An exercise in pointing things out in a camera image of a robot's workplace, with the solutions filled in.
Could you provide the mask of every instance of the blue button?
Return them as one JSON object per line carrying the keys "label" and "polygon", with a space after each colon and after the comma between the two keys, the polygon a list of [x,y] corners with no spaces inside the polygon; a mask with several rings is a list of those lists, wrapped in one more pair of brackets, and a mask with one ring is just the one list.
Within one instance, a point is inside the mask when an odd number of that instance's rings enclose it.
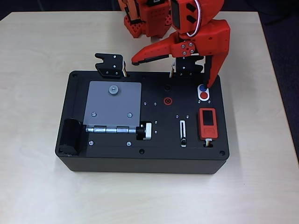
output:
{"label": "blue button", "polygon": [[205,88],[204,85],[201,85],[201,86],[199,87],[199,89],[200,89],[200,91],[202,91],[202,92],[205,92],[205,91],[206,91],[206,88]]}

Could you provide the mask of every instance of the gray metal plate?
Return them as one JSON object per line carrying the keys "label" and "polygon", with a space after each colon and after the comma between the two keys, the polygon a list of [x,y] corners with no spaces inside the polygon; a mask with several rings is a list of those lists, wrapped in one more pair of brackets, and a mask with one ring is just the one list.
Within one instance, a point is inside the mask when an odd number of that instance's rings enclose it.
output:
{"label": "gray metal plate", "polygon": [[[116,85],[118,93],[109,93]],[[91,81],[84,114],[84,125],[138,127],[140,120],[141,83]]]}

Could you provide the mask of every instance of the small screen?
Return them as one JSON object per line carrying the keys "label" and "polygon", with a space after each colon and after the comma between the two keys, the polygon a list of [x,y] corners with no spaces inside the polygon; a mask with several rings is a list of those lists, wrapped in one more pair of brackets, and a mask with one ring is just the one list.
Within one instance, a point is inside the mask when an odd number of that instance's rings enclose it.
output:
{"label": "small screen", "polygon": [[204,125],[209,125],[209,126],[214,125],[213,112],[212,111],[203,111],[202,113],[203,113]]}
{"label": "small screen", "polygon": [[177,0],[171,0],[171,15],[172,15],[172,23],[173,25],[181,29],[180,21],[179,21],[179,5]]}

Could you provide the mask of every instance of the red button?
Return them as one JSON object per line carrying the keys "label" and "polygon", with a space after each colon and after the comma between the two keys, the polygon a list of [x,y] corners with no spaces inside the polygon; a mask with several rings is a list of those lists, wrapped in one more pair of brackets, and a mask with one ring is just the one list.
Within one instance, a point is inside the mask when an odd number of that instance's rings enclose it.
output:
{"label": "red button", "polygon": [[207,93],[206,93],[206,92],[202,92],[202,93],[200,94],[200,97],[201,97],[202,99],[206,99],[206,98],[207,98]]}

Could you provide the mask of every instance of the cable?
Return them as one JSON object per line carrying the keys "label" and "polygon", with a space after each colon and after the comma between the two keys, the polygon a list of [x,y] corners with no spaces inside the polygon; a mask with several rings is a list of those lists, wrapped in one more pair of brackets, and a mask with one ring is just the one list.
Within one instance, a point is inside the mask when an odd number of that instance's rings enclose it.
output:
{"label": "cable", "polygon": [[195,4],[196,4],[196,7],[197,7],[197,23],[196,23],[196,28],[195,28],[195,31],[193,34],[189,34],[187,33],[188,37],[194,37],[198,31],[199,31],[199,27],[201,25],[201,7],[200,7],[200,3],[198,2],[198,0],[194,0],[195,1]]}

